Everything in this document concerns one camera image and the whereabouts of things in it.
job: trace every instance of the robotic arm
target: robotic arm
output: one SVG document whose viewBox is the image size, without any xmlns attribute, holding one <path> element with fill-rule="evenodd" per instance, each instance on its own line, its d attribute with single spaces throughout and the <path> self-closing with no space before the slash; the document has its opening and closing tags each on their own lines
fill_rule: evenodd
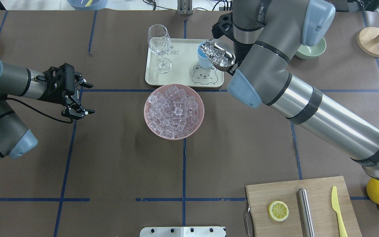
<svg viewBox="0 0 379 237">
<path fill-rule="evenodd" d="M 38 144 L 38 140 L 6 102 L 7 95 L 24 96 L 64 106 L 61 115 L 82 119 L 86 110 L 79 101 L 77 87 L 93 87 L 74 67 L 65 63 L 44 73 L 0 61 L 0 159 L 18 158 Z"/>
<path fill-rule="evenodd" d="M 234 0 L 233 8 L 212 29 L 214 38 L 226 35 L 234 42 L 229 93 L 252 108 L 270 106 L 379 180 L 379 129 L 286 70 L 301 44 L 316 45 L 324 36 L 334 6 L 323 0 Z"/>
</svg>

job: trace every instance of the bear illustration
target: bear illustration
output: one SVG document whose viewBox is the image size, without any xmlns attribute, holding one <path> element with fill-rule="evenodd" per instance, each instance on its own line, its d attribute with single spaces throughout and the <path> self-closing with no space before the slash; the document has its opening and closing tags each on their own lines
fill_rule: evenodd
<svg viewBox="0 0 379 237">
<path fill-rule="evenodd" d="M 218 81 L 218 77 L 216 75 L 216 68 L 211 66 L 209 68 L 202 68 L 199 65 L 194 66 L 194 75 L 192 75 L 192 81 L 195 85 L 210 85 Z"/>
</svg>

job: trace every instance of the yellow straw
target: yellow straw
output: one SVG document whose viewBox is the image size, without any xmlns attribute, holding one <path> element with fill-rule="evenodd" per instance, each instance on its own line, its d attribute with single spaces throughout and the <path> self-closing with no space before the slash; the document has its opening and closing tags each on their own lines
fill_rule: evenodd
<svg viewBox="0 0 379 237">
<path fill-rule="evenodd" d="M 90 6 L 92 2 L 93 2 L 93 0 L 89 0 L 89 1 L 87 2 L 87 4 L 85 5 L 85 7 Z"/>
</svg>

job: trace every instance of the wine glass stem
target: wine glass stem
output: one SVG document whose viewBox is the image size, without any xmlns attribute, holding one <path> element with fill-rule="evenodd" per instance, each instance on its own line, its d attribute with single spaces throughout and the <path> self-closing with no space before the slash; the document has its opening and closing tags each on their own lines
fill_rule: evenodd
<svg viewBox="0 0 379 237">
<path fill-rule="evenodd" d="M 160 63 L 160 66 L 162 68 L 164 68 L 166 66 L 166 62 L 164 61 L 164 57 L 163 57 L 163 54 L 161 54 L 161 59 L 162 59 L 162 62 Z"/>
</svg>

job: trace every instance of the tray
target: tray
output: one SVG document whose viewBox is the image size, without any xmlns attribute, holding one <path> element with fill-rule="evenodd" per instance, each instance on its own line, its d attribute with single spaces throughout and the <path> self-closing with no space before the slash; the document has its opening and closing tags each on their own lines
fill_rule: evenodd
<svg viewBox="0 0 379 237">
<path fill-rule="evenodd" d="M 198 64 L 197 47 L 205 39 L 170 39 L 171 49 L 164 55 L 172 62 L 172 70 L 161 74 L 154 68 L 156 60 L 161 58 L 148 49 L 145 79 L 149 85 L 183 84 L 189 87 L 220 87 L 224 82 L 224 73 L 215 67 L 202 68 Z M 210 80 L 198 79 L 210 75 Z"/>
<path fill-rule="evenodd" d="M 331 207 L 333 186 L 337 187 L 341 216 L 347 235 L 361 237 L 358 221 L 342 176 L 246 186 L 255 236 L 302 237 L 296 192 L 304 188 L 308 195 L 315 236 L 338 237 L 337 216 Z M 268 205 L 277 200 L 283 201 L 289 208 L 289 216 L 282 222 L 274 221 L 268 214 Z"/>
</svg>

